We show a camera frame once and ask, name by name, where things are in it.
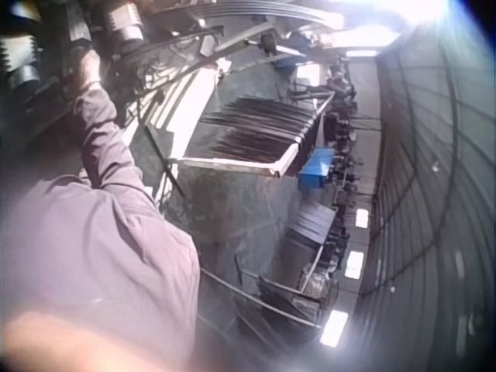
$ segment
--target person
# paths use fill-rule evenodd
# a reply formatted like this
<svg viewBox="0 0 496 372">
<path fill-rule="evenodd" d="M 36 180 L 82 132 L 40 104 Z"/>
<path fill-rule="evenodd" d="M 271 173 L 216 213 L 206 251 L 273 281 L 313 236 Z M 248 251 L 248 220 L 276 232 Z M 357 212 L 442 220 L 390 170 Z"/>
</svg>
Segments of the person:
<svg viewBox="0 0 496 372">
<path fill-rule="evenodd" d="M 99 65 L 95 51 L 82 58 L 68 124 L 91 186 L 75 176 L 37 185 L 2 234 L 12 370 L 182 370 L 194 344 L 195 245 L 146 193 Z"/>
</svg>

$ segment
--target stack of metal rods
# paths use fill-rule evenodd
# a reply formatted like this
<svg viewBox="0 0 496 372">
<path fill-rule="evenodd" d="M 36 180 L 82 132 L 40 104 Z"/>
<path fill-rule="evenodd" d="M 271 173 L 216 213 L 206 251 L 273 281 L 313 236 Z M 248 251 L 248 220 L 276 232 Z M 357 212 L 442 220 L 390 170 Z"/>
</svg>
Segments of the stack of metal rods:
<svg viewBox="0 0 496 372">
<path fill-rule="evenodd" d="M 301 19 L 309 22 L 317 22 L 332 28 L 333 16 L 335 13 L 324 12 L 322 10 L 310 9 L 299 5 L 284 4 L 280 2 L 267 2 L 264 0 L 234 1 L 212 4 L 198 4 L 171 8 L 161 13 L 146 15 L 143 17 L 143 24 L 155 26 L 164 22 L 174 22 L 178 16 L 189 16 L 192 18 L 216 18 L 229 16 L 280 16 L 293 19 Z"/>
<path fill-rule="evenodd" d="M 314 111 L 261 98 L 238 98 L 220 112 L 203 115 L 200 123 L 226 129 L 210 146 L 210 157 L 272 164 L 297 143 L 298 155 L 288 175 L 305 164 L 319 127 Z"/>
</svg>

